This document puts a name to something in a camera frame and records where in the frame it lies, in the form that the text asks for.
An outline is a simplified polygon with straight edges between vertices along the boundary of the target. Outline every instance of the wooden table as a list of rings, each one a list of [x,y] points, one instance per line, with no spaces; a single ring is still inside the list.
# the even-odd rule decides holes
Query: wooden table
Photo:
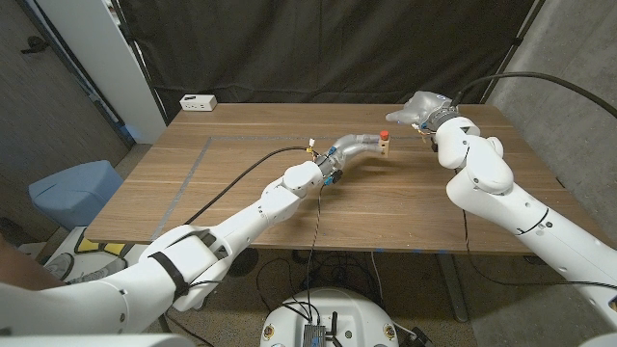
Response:
[[[390,156],[361,154],[343,178],[323,190],[315,248],[413,253],[464,253],[463,213],[447,197],[454,172],[410,127],[385,121],[402,105],[219,104],[213,112],[180,112],[86,231],[99,242],[149,243],[182,224],[238,174],[270,151],[306,146],[326,151],[346,134],[392,137]],[[517,131],[492,106],[463,105],[482,135],[497,136],[516,181],[529,193],[601,240],[607,237],[560,185]],[[213,226],[259,198],[286,168],[308,153],[276,155],[249,173],[194,225]],[[259,248],[306,249],[316,221],[316,192],[290,220],[266,230]],[[508,231],[469,215],[469,246],[475,254],[529,254]]]

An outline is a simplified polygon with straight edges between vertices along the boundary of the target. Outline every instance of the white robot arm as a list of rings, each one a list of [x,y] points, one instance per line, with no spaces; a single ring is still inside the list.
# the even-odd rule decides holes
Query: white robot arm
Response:
[[[266,228],[291,217],[308,190],[335,183],[345,161],[381,153],[379,135],[347,135],[315,162],[287,169],[259,200],[215,227],[176,227],[139,262],[102,280],[29,291],[0,283],[0,330],[10,335],[139,333],[171,305],[200,307],[231,262]]]
[[[450,108],[450,101],[417,92],[387,120],[435,135],[440,164],[460,170],[446,186],[452,202],[512,232],[567,280],[617,285],[617,252],[514,183],[499,139],[480,137],[478,127]],[[617,290],[591,284],[576,288],[617,328]]]

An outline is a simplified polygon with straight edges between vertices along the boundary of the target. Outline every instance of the black cable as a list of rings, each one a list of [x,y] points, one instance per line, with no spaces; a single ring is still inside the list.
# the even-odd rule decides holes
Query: black cable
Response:
[[[222,280],[200,280],[198,282],[193,282],[189,284],[189,288],[193,288],[194,286],[198,286],[201,284],[207,284],[207,283],[223,283],[223,281]]]
[[[294,147],[285,147],[285,148],[281,148],[281,149],[277,149],[275,151],[272,151],[268,154],[266,154],[266,156],[264,156],[263,158],[259,159],[256,163],[252,164],[246,171],[244,171],[243,173],[241,173],[239,176],[237,176],[233,182],[231,182],[227,187],[225,187],[225,189],[223,191],[221,191],[221,193],[219,193],[219,195],[217,195],[216,197],[214,197],[214,199],[212,199],[209,203],[207,203],[204,207],[201,208],[201,210],[199,210],[196,214],[193,215],[193,217],[189,218],[186,222],[184,222],[185,225],[189,225],[191,223],[193,223],[200,215],[201,213],[203,213],[206,209],[210,208],[210,206],[212,204],[214,204],[214,202],[216,202],[218,199],[220,199],[229,189],[231,189],[231,187],[233,187],[236,183],[238,183],[238,181],[240,179],[242,179],[242,177],[244,177],[246,174],[248,174],[252,169],[256,168],[257,165],[263,163],[266,159],[270,158],[271,156],[287,151],[287,150],[304,150],[306,151],[307,148],[306,147],[301,147],[301,146],[294,146]]]
[[[286,308],[289,308],[289,309],[291,309],[292,311],[294,311],[294,312],[298,313],[298,315],[300,315],[302,318],[306,319],[306,320],[307,320],[307,322],[309,322],[309,323],[310,323],[309,318],[308,318],[308,317],[306,317],[306,316],[305,316],[305,315],[304,315],[301,311],[297,310],[296,308],[291,307],[289,304],[286,304],[286,303],[282,303],[282,304],[281,304],[281,306],[286,307]]]
[[[289,264],[289,261],[287,259],[283,259],[281,257],[278,257],[278,258],[272,259],[272,260],[268,261],[267,263],[263,264],[261,266],[261,268],[259,269],[259,271],[257,272],[257,277],[255,278],[255,286],[257,287],[257,293],[259,294],[259,299],[261,299],[261,302],[264,305],[266,305],[266,308],[268,308],[268,313],[272,312],[272,309],[270,308],[270,306],[266,302],[266,299],[263,296],[263,293],[261,293],[261,288],[259,287],[259,276],[261,275],[261,271],[263,271],[263,269],[266,266],[272,264],[275,261],[284,261],[287,264],[287,271],[289,273],[289,289],[291,290],[291,299],[293,299],[294,302],[299,303],[298,299],[296,299],[296,297],[294,296],[295,289],[293,288],[293,283],[291,282],[291,264]],[[309,315],[309,311],[304,306],[302,306],[302,305],[300,305],[300,307],[304,310],[304,312],[308,316]]]
[[[167,319],[165,319],[165,314],[161,314],[160,316],[158,316],[158,324],[161,326],[161,330],[163,330],[163,333],[172,333],[170,325],[167,324]]]
[[[328,155],[326,155],[326,157],[324,158],[324,160],[321,161],[321,163],[317,164],[317,167],[322,166],[325,162],[328,161],[328,159],[330,159],[330,153],[328,153]]]
[[[601,286],[605,288],[617,289],[617,285],[608,284],[608,283],[600,283],[600,282],[589,281],[589,280],[557,280],[557,281],[546,281],[546,282],[504,282],[501,280],[492,279],[489,276],[483,274],[473,262],[471,251],[469,250],[469,230],[467,227],[467,213],[465,212],[465,210],[463,210],[463,222],[465,225],[465,244],[467,247],[467,255],[469,257],[469,262],[471,263],[471,266],[473,267],[473,269],[475,269],[475,272],[477,272],[480,276],[482,276],[486,280],[489,280],[493,283],[497,283],[501,285],[513,285],[513,286],[581,284],[581,285],[596,285],[596,286]]]
[[[317,241],[317,232],[319,231],[319,217],[321,215],[321,192],[323,192],[325,185],[322,185],[319,189],[319,196],[317,197],[317,225],[315,226],[315,235],[312,238],[312,245],[310,246],[310,253],[308,254],[307,263],[307,301],[308,301],[308,318],[312,325],[312,305],[310,304],[310,259],[312,258],[312,252],[315,249],[315,241]]]
[[[545,73],[540,73],[540,72],[530,72],[530,71],[521,71],[521,72],[504,72],[504,73],[498,73],[498,74],[494,74],[494,75],[490,75],[490,76],[485,76],[485,77],[480,77],[476,80],[473,80],[469,83],[466,84],[465,87],[463,87],[459,92],[456,93],[456,95],[454,96],[454,99],[452,100],[452,103],[450,104],[451,107],[455,107],[457,106],[460,102],[461,99],[463,98],[463,96],[465,95],[465,92],[467,90],[469,90],[471,87],[480,84],[482,82],[486,82],[486,81],[492,81],[494,79],[499,79],[499,78],[507,78],[507,77],[531,77],[531,78],[538,78],[538,79],[543,79],[546,81],[550,81],[552,83],[556,83],[562,87],[565,87],[575,93],[578,93],[582,96],[585,96],[586,98],[588,98],[589,100],[595,102],[598,106],[604,108],[609,114],[611,114],[615,119],[617,119],[617,109],[615,109],[612,105],[610,105],[608,102],[606,102],[605,100],[603,100],[602,98],[600,98],[599,96],[583,89],[582,87],[577,86],[574,83],[568,82],[566,80],[563,80],[561,78],[555,77],[555,76],[551,76]]]
[[[365,275],[366,278],[366,284],[368,287],[368,293],[365,290],[360,290],[358,287],[355,287],[349,283],[341,283],[340,281],[336,281],[336,280],[324,280],[325,284],[327,285],[333,285],[333,286],[340,286],[346,289],[350,289],[352,291],[358,292],[363,294],[363,296],[365,297],[369,297],[371,298],[371,300],[376,303],[377,305],[379,305],[380,307],[384,307],[383,306],[383,302],[381,301],[380,295],[379,295],[379,288],[377,286],[377,281],[375,280],[375,278],[372,276],[371,272],[368,271],[368,267],[367,266],[363,266],[360,264],[360,262],[354,257],[354,256],[349,256],[348,259],[353,260],[353,262],[350,262],[349,260],[347,260],[346,263],[342,263],[343,267],[341,267],[341,264],[336,264],[336,263],[332,263],[329,264],[328,262],[332,259],[334,261],[338,261],[339,259],[339,254],[338,252],[334,252],[334,251],[328,251],[325,252],[321,255],[327,255],[327,257],[323,260],[319,260],[319,258],[317,257],[313,257],[312,261],[314,263],[317,263],[318,266],[317,268],[313,268],[313,270],[311,271],[312,275],[312,280],[316,281],[317,275],[319,272],[321,272],[322,267],[335,267],[335,268],[342,268],[343,270],[346,271],[345,267],[356,267],[358,269],[360,269],[363,274]],[[308,278],[306,277],[303,282],[307,283],[308,282]]]
[[[185,333],[191,335],[192,337],[198,339],[199,341],[205,343],[206,346],[209,347],[214,347],[214,345],[210,342],[208,342],[205,338],[189,331],[188,329],[184,328],[183,325],[181,325],[178,321],[176,321],[172,316],[170,316],[167,312],[165,312],[165,317],[169,318],[169,320],[171,320],[172,322],[174,322],[174,324],[176,324],[179,328],[181,328]]]
[[[315,256],[318,255],[330,255],[330,254],[336,254],[336,251],[314,251]],[[306,264],[307,262],[309,262],[309,256],[307,255],[307,257],[301,257],[299,250],[294,250],[291,253],[291,257],[293,259],[293,261],[297,262],[298,264]],[[313,261],[317,262],[318,264],[321,265],[321,261],[319,261],[318,258],[315,258]]]
[[[300,305],[300,307],[304,308],[303,305],[309,305],[310,307],[315,309],[315,312],[317,312],[317,325],[321,324],[321,314],[319,313],[319,310],[317,309],[317,307],[315,307],[313,304],[309,304],[307,302],[299,302],[299,301],[295,301],[295,302],[287,302],[287,303],[283,303],[284,305],[289,305],[289,304],[298,304]]]

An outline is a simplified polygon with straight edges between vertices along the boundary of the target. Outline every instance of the person's arm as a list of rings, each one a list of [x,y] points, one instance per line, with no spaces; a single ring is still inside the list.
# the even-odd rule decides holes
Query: person's arm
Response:
[[[0,234],[0,282],[29,290],[65,285],[33,258],[16,250]]]

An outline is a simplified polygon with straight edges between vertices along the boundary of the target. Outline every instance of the black curtain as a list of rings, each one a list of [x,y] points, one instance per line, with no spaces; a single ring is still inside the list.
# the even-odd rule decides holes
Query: black curtain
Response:
[[[497,70],[533,0],[125,0],[172,119],[186,93],[219,102],[403,103],[453,96]],[[484,90],[464,102],[477,102]]]

